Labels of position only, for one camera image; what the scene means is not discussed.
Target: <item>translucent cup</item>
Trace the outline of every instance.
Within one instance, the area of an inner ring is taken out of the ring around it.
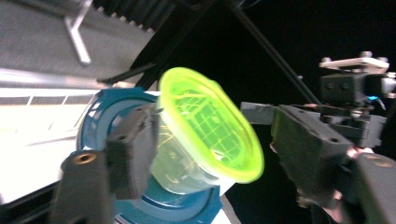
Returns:
[[[151,172],[163,188],[188,194],[262,175],[257,135],[216,82],[179,67],[165,72],[160,91],[163,111]]]

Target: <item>metal bracket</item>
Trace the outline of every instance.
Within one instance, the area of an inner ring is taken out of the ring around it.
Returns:
[[[70,35],[70,38],[73,42],[73,46],[76,50],[76,54],[78,55],[79,61],[88,65],[91,63],[90,55],[88,54],[87,49],[85,48],[84,41],[82,40],[81,34],[79,33],[79,26],[84,20],[85,15],[90,8],[92,0],[81,0],[79,2],[79,12],[75,16],[66,15],[64,17],[64,24],[66,25],[67,32]]]

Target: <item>plastic cup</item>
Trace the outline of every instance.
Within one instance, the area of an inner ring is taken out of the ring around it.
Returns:
[[[218,83],[179,67],[164,73],[160,91],[163,111],[151,172],[163,188],[188,194],[262,175],[257,135]]]

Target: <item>bolt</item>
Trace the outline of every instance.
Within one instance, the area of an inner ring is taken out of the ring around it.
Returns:
[[[378,57],[377,59],[378,59],[379,61],[384,62],[384,63],[387,63],[387,62],[388,62],[388,58],[386,58],[386,57]]]
[[[394,73],[394,72],[388,72],[388,73],[387,73],[387,77],[396,78],[396,73]]]
[[[90,163],[96,159],[96,154],[94,153],[83,153],[81,155],[76,156],[73,159],[73,163],[76,165],[81,165],[85,163]]]
[[[389,99],[396,99],[396,93],[389,92],[389,93],[388,93],[388,98],[389,98]]]
[[[371,51],[363,51],[359,56],[361,58],[371,58],[373,53]]]
[[[386,161],[386,160],[379,158],[375,155],[364,155],[364,157],[376,166],[386,167],[386,168],[393,167],[392,162]]]
[[[307,208],[309,206],[309,204],[311,204],[311,203],[312,202],[309,199],[307,199],[303,196],[297,197],[297,204],[302,208]]]
[[[329,62],[331,62],[331,61],[332,61],[331,58],[328,58],[328,57],[322,58],[322,62],[323,62],[323,63],[329,63]]]
[[[331,90],[331,89],[334,88],[334,84],[332,84],[331,82],[329,82],[329,83],[326,84],[326,88],[327,88],[328,90]]]
[[[201,7],[202,7],[202,4],[198,3],[198,4],[196,4],[196,5],[193,5],[191,8],[192,8],[193,10],[198,10],[198,9],[200,9]]]
[[[363,113],[362,113],[361,111],[359,111],[359,110],[353,110],[353,111],[351,111],[350,116],[351,116],[353,119],[358,119],[358,118],[361,117],[362,114],[363,114]]]
[[[345,90],[345,91],[346,91],[346,90],[347,90],[347,89],[349,89],[349,88],[350,88],[350,85],[349,85],[349,83],[346,83],[346,82],[345,82],[345,83],[343,83],[343,85],[342,85],[342,89],[343,89],[343,90]]]

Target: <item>blue circular holder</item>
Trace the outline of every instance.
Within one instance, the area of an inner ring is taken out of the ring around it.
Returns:
[[[78,150],[103,150],[106,138],[134,108],[154,103],[141,88],[97,93],[78,133]],[[179,195],[163,189],[152,177],[141,200],[117,200],[115,212],[130,223],[211,223],[221,208],[219,187]]]

